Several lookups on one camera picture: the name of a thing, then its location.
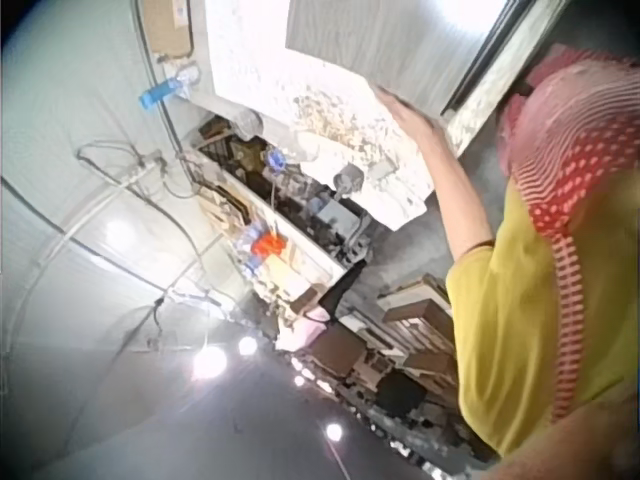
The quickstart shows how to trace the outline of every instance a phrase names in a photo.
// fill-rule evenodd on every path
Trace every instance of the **red and white checkered headscarf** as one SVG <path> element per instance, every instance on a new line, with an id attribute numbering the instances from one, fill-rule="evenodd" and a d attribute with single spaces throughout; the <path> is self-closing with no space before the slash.
<path id="1" fill-rule="evenodd" d="M 556 48 L 528 76 L 533 94 L 511 98 L 500 126 L 501 164 L 555 261 L 560 318 L 552 421 L 571 411 L 583 351 L 584 293 L 569 221 L 608 175 L 638 166 L 640 69 L 630 63 Z"/>

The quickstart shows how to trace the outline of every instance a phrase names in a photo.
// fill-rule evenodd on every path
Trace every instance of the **orange object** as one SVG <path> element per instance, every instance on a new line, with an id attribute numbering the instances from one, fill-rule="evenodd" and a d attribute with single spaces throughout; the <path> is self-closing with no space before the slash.
<path id="1" fill-rule="evenodd" d="M 280 255 L 287 246 L 287 240 L 280 235 L 269 232 L 251 245 L 251 253 L 266 258 L 269 255 Z"/>

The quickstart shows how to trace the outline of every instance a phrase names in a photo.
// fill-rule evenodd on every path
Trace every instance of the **person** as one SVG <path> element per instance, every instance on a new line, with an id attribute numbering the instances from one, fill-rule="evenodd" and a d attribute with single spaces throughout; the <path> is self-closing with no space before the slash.
<path id="1" fill-rule="evenodd" d="M 638 391 L 626 382 L 534 435 L 483 480 L 640 478 Z"/>
<path id="2" fill-rule="evenodd" d="M 446 136 L 374 87 L 433 178 L 461 412 L 500 455 L 638 368 L 640 71 L 555 49 L 502 117 L 504 220 L 487 214 Z"/>

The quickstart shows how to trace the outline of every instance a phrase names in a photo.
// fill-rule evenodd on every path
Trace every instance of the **yellow shirt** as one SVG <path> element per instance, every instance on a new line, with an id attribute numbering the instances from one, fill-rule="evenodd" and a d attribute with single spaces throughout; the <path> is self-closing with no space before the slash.
<path id="1" fill-rule="evenodd" d="M 640 174 L 626 172 L 589 200 L 573 231 L 585 292 L 584 354 L 574 405 L 638 369 Z M 460 408 L 501 455 L 548 425 L 558 300 L 548 241 L 510 182 L 495 247 L 479 247 L 447 277 Z"/>

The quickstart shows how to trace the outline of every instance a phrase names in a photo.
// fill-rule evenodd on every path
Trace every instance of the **wall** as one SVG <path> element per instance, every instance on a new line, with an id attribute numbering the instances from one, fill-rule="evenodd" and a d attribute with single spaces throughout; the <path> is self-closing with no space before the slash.
<path id="1" fill-rule="evenodd" d="M 68 228 L 71 217 L 89 199 L 111 188 L 77 163 L 73 152 L 78 146 L 101 139 L 132 142 L 142 153 L 159 148 L 170 162 L 168 181 L 173 190 L 188 192 L 159 114 L 146 112 L 137 103 L 148 80 L 134 32 L 129 0 L 50 0 L 34 8 L 2 52 L 5 341 L 19 298 L 38 271 L 38 258 L 59 238 L 46 219 Z M 169 109 L 181 136 L 207 114 L 179 99 L 170 100 Z M 132 158 L 121 151 L 89 153 L 112 174 L 132 165 Z M 184 225 L 199 249 L 213 240 L 215 232 L 197 202 L 169 196 L 159 172 L 141 184 Z M 107 410 L 90 407 L 101 404 L 98 379 L 104 376 L 124 333 L 194 259 L 178 229 L 128 193 L 93 218 L 76 238 L 80 245 L 64 247 L 38 284 L 11 360 L 3 359 L 9 390 L 0 399 L 2 453 L 18 471 L 29 471 L 65 454 L 64 443 L 71 450 L 82 449 L 154 411 L 154 402 L 141 409 L 142 400 L 126 395 L 106 402 Z M 98 261 L 82 244 L 133 275 Z M 222 245 L 207 253 L 205 264 L 217 288 L 234 298 L 243 295 L 244 284 Z M 202 280 L 197 269 L 189 276 L 196 282 Z M 200 342 L 203 322 L 210 321 L 195 307 L 168 305 L 160 315 L 165 328 L 172 324 L 179 341 Z M 153 328 L 145 326 L 142 333 L 151 334 Z M 126 382 L 118 380 L 118 374 L 113 381 L 131 386 L 141 378 L 152 382 L 156 376 L 169 375 L 161 362 L 157 366 L 132 367 Z M 180 379 L 183 373 L 174 372 L 170 377 Z M 83 408 L 86 411 L 78 417 Z M 69 432 L 73 432 L 71 442 L 67 442 Z"/>

